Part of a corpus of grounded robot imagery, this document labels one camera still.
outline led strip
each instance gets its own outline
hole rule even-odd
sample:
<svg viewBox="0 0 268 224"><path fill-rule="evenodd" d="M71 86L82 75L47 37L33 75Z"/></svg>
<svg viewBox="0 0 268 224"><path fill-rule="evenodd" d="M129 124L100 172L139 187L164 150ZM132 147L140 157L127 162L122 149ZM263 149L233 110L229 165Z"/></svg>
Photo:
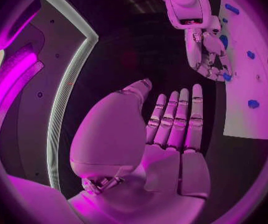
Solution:
<svg viewBox="0 0 268 224"><path fill-rule="evenodd" d="M47 134L47 165L50 185L60 190L58 176L58 145L61 131L61 124L65 113L68 99L74 87L74 83L95 44L98 42L98 35L65 0L46 0L56 8L66 19L68 19L86 39L74 54L69 63L53 102L49 119Z"/></svg>

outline white panel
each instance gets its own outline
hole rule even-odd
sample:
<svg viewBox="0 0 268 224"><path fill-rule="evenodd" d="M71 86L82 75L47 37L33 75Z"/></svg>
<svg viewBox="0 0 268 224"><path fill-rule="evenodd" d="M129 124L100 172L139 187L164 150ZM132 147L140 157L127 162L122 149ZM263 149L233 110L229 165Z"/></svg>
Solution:
<svg viewBox="0 0 268 224"><path fill-rule="evenodd" d="M239 15L225 8L228 3ZM224 135L268 139L268 46L250 17L233 0L222 0L219 18L222 33L228 37L228 56L232 62L233 79L226 82L226 121ZM252 51L255 58L247 56ZM251 109L249 100L260 106Z"/></svg>

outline blue block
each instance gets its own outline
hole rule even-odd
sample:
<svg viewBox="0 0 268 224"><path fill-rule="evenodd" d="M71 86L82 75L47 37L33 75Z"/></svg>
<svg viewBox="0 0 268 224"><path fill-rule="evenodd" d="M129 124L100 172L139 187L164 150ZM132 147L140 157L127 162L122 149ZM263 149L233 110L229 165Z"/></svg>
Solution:
<svg viewBox="0 0 268 224"><path fill-rule="evenodd" d="M225 49L228 47L228 38L225 35L220 36L220 40L223 42Z"/></svg>
<svg viewBox="0 0 268 224"><path fill-rule="evenodd" d="M255 100L249 100L248 101L248 106L251 108L251 109L256 109L259 107L259 103L258 101L255 101Z"/></svg>
<svg viewBox="0 0 268 224"><path fill-rule="evenodd" d="M231 78L232 78L232 76L229 76L227 73L224 73L223 77L224 77L225 81L231 81Z"/></svg>
<svg viewBox="0 0 268 224"><path fill-rule="evenodd" d="M225 4L225 7L226 7L228 10L234 12L234 13L237 14L237 15L239 14L239 10L238 10L236 7L233 7L233 6L231 6L230 4L228 4L228 3Z"/></svg>
<svg viewBox="0 0 268 224"><path fill-rule="evenodd" d="M255 53L253 53L252 51L247 51L247 55L248 55L248 57L250 57L251 59L255 59Z"/></svg>

